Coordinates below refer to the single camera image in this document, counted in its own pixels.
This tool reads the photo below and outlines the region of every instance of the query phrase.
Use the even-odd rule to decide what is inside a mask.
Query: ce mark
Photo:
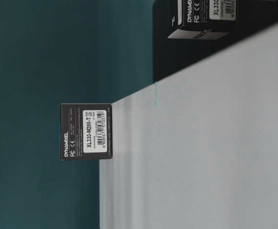
[[[195,11],[199,11],[199,5],[200,5],[200,3],[194,3],[194,10]]]

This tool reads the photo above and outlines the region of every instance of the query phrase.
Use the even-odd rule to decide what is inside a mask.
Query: dark green background
[[[59,104],[152,83],[152,0],[0,0],[0,229],[98,228],[98,161],[59,160]]]

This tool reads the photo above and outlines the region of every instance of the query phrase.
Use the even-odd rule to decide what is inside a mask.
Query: qr code
[[[86,112],[86,117],[91,117],[92,116],[92,111]]]

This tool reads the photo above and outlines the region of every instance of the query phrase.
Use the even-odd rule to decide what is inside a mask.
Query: dynamixel box
[[[217,40],[229,34],[240,0],[168,0],[168,38]]]
[[[61,160],[110,159],[111,104],[61,104]]]

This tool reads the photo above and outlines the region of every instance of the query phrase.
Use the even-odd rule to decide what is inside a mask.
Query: white table
[[[278,229],[278,25],[113,104],[101,229]]]

